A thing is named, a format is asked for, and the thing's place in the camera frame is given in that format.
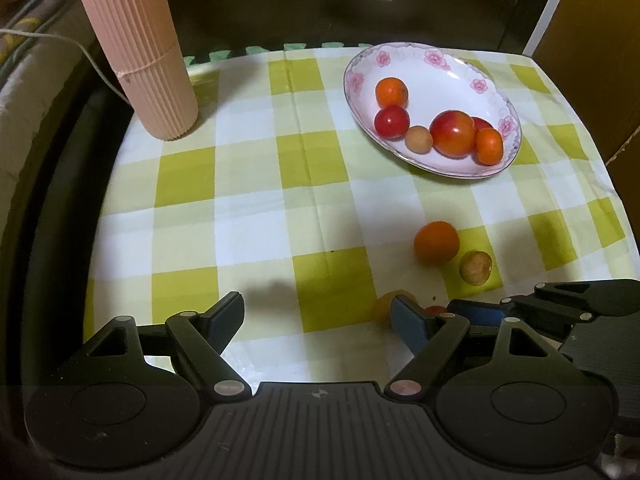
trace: small yellow fruit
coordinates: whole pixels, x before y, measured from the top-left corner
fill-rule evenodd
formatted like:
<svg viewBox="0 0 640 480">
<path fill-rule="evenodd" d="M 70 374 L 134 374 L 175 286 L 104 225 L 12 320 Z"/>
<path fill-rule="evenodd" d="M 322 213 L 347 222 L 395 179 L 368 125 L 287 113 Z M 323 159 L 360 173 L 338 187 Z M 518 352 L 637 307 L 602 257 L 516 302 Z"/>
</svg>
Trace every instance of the small yellow fruit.
<svg viewBox="0 0 640 480">
<path fill-rule="evenodd" d="M 424 126 L 412 126 L 404 135 L 404 144 L 412 152 L 423 155 L 431 150 L 433 138 Z"/>
<path fill-rule="evenodd" d="M 486 283 L 493 267 L 491 256 L 482 251 L 469 251 L 460 260 L 460 276 L 469 285 L 480 286 Z"/>
<path fill-rule="evenodd" d="M 389 313 L 391 312 L 391 300 L 398 294 L 403 294 L 411 301 L 417 303 L 415 296 L 410 292 L 407 292 L 406 290 L 392 290 L 391 292 L 380 296 L 373 304 L 372 318 L 374 322 L 385 327 L 391 325 L 391 318 L 389 317 Z"/>
</svg>

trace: red apple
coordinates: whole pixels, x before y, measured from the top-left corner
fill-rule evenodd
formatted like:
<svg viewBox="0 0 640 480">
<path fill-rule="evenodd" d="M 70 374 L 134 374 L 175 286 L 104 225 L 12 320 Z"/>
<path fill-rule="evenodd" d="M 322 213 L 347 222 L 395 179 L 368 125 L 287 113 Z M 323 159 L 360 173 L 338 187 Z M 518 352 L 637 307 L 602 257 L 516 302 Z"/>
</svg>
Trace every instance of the red apple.
<svg viewBox="0 0 640 480">
<path fill-rule="evenodd" d="M 437 115 L 429 131 L 434 148 L 452 158 L 467 156 L 476 144 L 474 120 L 459 110 L 447 110 Z"/>
<path fill-rule="evenodd" d="M 474 124 L 476 126 L 476 132 L 479 132 L 483 128 L 493 128 L 491 124 L 480 117 L 471 117 L 474 120 Z"/>
</svg>

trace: floral plate rim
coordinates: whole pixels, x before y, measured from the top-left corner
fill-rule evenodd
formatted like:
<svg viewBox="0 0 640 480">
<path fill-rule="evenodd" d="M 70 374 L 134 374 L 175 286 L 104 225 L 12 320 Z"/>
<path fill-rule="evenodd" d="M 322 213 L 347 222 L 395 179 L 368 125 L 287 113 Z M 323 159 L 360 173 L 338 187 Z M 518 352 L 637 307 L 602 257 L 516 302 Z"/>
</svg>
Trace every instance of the floral plate rim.
<svg viewBox="0 0 640 480">
<path fill-rule="evenodd" d="M 475 173 L 469 173 L 469 172 L 465 172 L 465 173 L 460 173 L 460 172 L 456 172 L 456 171 L 439 171 L 436 170 L 435 168 L 428 166 L 422 162 L 420 162 L 419 160 L 415 160 L 411 157 L 406 156 L 404 153 L 398 151 L 395 147 L 393 147 L 392 145 L 388 144 L 387 142 L 385 142 L 383 139 L 380 139 L 376 134 L 372 133 L 371 131 L 369 131 L 369 129 L 364 125 L 364 121 L 362 120 L 362 118 L 360 117 L 359 113 L 357 113 L 357 111 L 355 110 L 355 107 L 353 105 L 352 99 L 351 99 L 351 95 L 350 92 L 348 91 L 348 87 L 349 87 L 349 78 L 350 75 L 354 74 L 353 69 L 356 68 L 360 62 L 362 62 L 365 58 L 371 56 L 372 54 L 374 54 L 375 52 L 381 50 L 384 47 L 391 47 L 391 48 L 401 48 L 401 47 L 413 47 L 413 48 L 418 48 L 420 50 L 424 50 L 425 54 L 427 54 L 427 51 L 430 50 L 434 50 L 437 51 L 440 56 L 441 59 L 444 60 L 444 64 L 442 66 L 437 66 L 436 64 L 430 63 L 432 66 L 436 67 L 436 68 L 441 68 L 443 70 L 450 70 L 449 65 L 446 63 L 446 57 L 448 56 L 449 58 L 451 58 L 452 60 L 456 60 L 456 62 L 458 63 L 462 63 L 465 66 L 467 66 L 469 69 L 471 69 L 473 72 L 476 72 L 478 75 L 481 75 L 482 78 L 485 78 L 489 81 L 492 82 L 495 92 L 500 96 L 500 98 L 504 101 L 507 110 L 509 111 L 509 115 L 511 116 L 511 118 L 515 119 L 515 129 L 510 132 L 509 134 L 515 134 L 515 139 L 514 139 L 514 144 L 513 147 L 511 149 L 511 151 L 509 152 L 509 155 L 507 156 L 507 159 L 496 166 L 487 166 L 485 169 L 482 169 L 481 171 L 475 172 Z M 388 43 L 380 43 L 377 45 L 373 45 L 370 47 L 365 48 L 364 50 L 362 50 L 361 52 L 357 53 L 351 60 L 350 62 L 347 63 L 347 67 L 344 70 L 344 75 L 342 78 L 342 90 L 344 92 L 344 97 L 347 101 L 347 104 L 349 105 L 349 109 L 351 111 L 351 113 L 353 114 L 354 118 L 356 119 L 356 122 L 358 123 L 358 126 L 371 138 L 373 139 L 379 146 L 381 146 L 382 148 L 384 148 L 385 150 L 387 150 L 388 152 L 393 153 L 396 157 L 400 158 L 401 160 L 405 161 L 407 164 L 411 164 L 412 166 L 415 166 L 416 168 L 420 168 L 422 170 L 428 171 L 430 173 L 433 174 L 437 174 L 440 176 L 448 176 L 451 178 L 458 178 L 458 179 L 462 179 L 462 180 L 479 180 L 482 178 L 488 178 L 490 176 L 494 176 L 504 170 L 506 170 L 515 160 L 516 156 L 518 155 L 518 152 L 520 151 L 520 146 L 522 145 L 522 125 L 520 123 L 520 118 L 518 116 L 517 111 L 515 110 L 515 107 L 513 106 L 513 104 L 511 103 L 510 99 L 505 95 L 504 91 L 498 87 L 498 85 L 495 84 L 495 82 L 482 70 L 480 70 L 477 66 L 473 65 L 472 63 L 469 63 L 468 61 L 466 61 L 465 59 L 462 59 L 458 56 L 454 56 L 453 54 L 448 54 L 446 52 L 443 52 L 440 48 L 433 46 L 433 45 L 429 45 L 429 44 L 425 44 L 425 43 L 415 43 L 413 41 L 392 41 L 392 42 L 388 42 Z"/>
</svg>

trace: red tomato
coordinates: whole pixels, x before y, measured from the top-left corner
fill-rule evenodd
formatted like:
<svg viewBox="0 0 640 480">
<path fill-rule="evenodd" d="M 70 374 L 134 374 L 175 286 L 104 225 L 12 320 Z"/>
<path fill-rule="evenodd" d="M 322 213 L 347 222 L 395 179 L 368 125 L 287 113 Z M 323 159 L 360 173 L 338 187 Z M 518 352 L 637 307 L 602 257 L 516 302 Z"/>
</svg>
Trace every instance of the red tomato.
<svg viewBox="0 0 640 480">
<path fill-rule="evenodd" d="M 479 132 L 483 128 L 493 128 L 491 124 L 489 124 L 484 119 L 481 119 L 480 117 L 471 117 L 471 118 L 474 120 L 474 125 L 476 126 L 476 132 Z"/>
<path fill-rule="evenodd" d="M 382 108 L 373 121 L 380 137 L 394 139 L 403 136 L 409 129 L 409 114 L 404 108 L 391 105 Z"/>
<path fill-rule="evenodd" d="M 447 110 L 437 115 L 429 131 L 433 137 L 433 146 L 445 156 L 467 156 L 476 145 L 473 119 L 458 110 Z"/>
<path fill-rule="evenodd" d="M 444 308 L 443 306 L 431 305 L 431 306 L 428 306 L 427 308 L 425 308 L 424 311 L 427 314 L 430 314 L 431 316 L 437 316 L 438 314 L 442 314 L 443 312 L 446 312 L 447 309 Z"/>
</svg>

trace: orange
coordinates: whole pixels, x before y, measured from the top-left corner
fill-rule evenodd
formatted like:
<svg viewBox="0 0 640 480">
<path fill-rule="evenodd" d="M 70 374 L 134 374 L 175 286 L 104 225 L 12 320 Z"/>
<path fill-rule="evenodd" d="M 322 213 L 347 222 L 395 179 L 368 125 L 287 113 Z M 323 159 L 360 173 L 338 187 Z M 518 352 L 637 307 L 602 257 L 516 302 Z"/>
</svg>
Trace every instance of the orange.
<svg viewBox="0 0 640 480">
<path fill-rule="evenodd" d="M 460 250 L 460 237 L 448 222 L 431 222 L 420 229 L 414 238 L 414 251 L 424 264 L 445 264 Z"/>
<path fill-rule="evenodd" d="M 380 108 L 391 105 L 405 107 L 409 101 L 409 91 L 397 77 L 385 77 L 376 85 L 376 99 Z"/>
<path fill-rule="evenodd" d="M 476 133 L 476 156 L 485 166 L 493 166 L 502 160 L 504 146 L 502 136 L 493 128 L 483 128 Z"/>
<path fill-rule="evenodd" d="M 415 299 L 415 296 L 406 290 L 392 290 L 378 298 L 376 302 L 373 304 L 373 311 L 371 313 L 371 317 L 373 321 L 382 326 L 390 326 L 391 318 L 389 313 L 391 312 L 391 301 L 398 294 L 402 294 L 408 297 L 414 303 L 417 303 L 418 300 Z"/>
</svg>

